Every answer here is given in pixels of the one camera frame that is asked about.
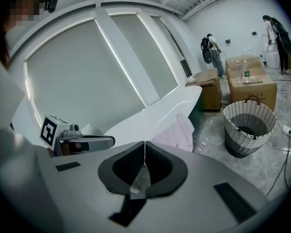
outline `concrete floor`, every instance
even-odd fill
[[[288,80],[291,78],[287,75],[281,75],[279,70],[270,69],[269,67],[265,67],[265,69],[273,80]],[[229,101],[229,87],[227,80],[221,79],[220,82],[222,98],[223,100]],[[291,107],[291,81],[276,82],[278,84],[276,104],[278,105],[280,100],[282,100],[278,106],[277,113],[281,115],[283,114],[285,108]],[[291,110],[287,110],[283,116],[278,116],[277,118],[281,126],[287,125],[291,128]],[[288,147],[288,136],[282,133],[279,126],[277,126],[276,130],[270,136],[266,144],[257,152],[243,159],[237,159],[230,155],[224,146],[225,135],[222,112],[205,114],[205,124],[200,140],[205,138],[207,138],[207,144],[201,154],[220,161],[225,166],[231,168],[233,171],[247,179],[264,194],[267,194],[267,192],[271,189],[287,156],[287,152],[283,149]],[[291,187],[291,152],[288,157],[286,178],[289,187]],[[267,198],[271,200],[286,191],[287,188],[282,171],[274,188]]]

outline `jeans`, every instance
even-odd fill
[[[222,61],[219,52],[217,50],[211,50],[211,53],[212,53],[212,64],[214,68],[218,69],[219,77],[222,77],[223,75],[225,75],[225,72],[222,66]]]
[[[279,39],[279,36],[276,38],[276,43],[278,47],[278,53],[279,53],[279,58],[280,58],[280,69],[283,71],[283,67],[285,70],[288,70],[288,54],[283,48],[283,45]]]

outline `power strip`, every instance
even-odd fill
[[[287,125],[284,125],[282,128],[282,132],[289,136],[289,131],[291,131],[291,128],[289,128]]]

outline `laundry basket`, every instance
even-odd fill
[[[249,98],[232,103],[223,110],[225,146],[237,158],[244,158],[261,148],[277,125],[270,108],[260,103],[257,97],[257,102]]]

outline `pink cloth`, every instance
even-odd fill
[[[178,114],[176,123],[153,137],[153,143],[160,143],[192,152],[194,127],[184,115]]]

